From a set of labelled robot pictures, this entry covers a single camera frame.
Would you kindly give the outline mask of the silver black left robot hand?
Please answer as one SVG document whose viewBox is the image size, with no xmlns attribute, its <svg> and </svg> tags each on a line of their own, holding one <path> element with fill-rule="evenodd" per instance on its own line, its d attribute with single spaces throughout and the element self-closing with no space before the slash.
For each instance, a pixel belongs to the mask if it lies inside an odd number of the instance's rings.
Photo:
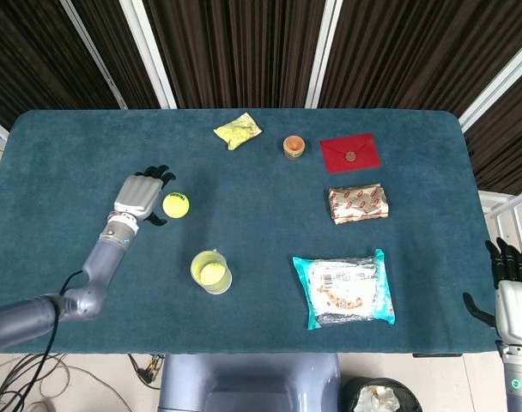
<svg viewBox="0 0 522 412">
<path fill-rule="evenodd" d="M 132 215 L 137 222 L 165 225 L 167 221 L 159 218 L 154 209 L 162 189 L 175 179 L 167 165 L 150 166 L 129 176 L 114 201 L 114 211 Z"/>
</svg>

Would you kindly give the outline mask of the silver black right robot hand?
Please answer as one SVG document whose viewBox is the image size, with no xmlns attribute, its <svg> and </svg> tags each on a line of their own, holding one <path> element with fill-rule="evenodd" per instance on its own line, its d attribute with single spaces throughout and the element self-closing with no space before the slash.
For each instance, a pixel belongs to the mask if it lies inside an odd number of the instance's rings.
<svg viewBox="0 0 522 412">
<path fill-rule="evenodd" d="M 481 310 L 468 293 L 463 293 L 464 306 L 469 314 L 494 328 L 506 345 L 522 347 L 522 252 L 505 240 L 487 240 L 493 284 L 495 313 Z"/>
</svg>

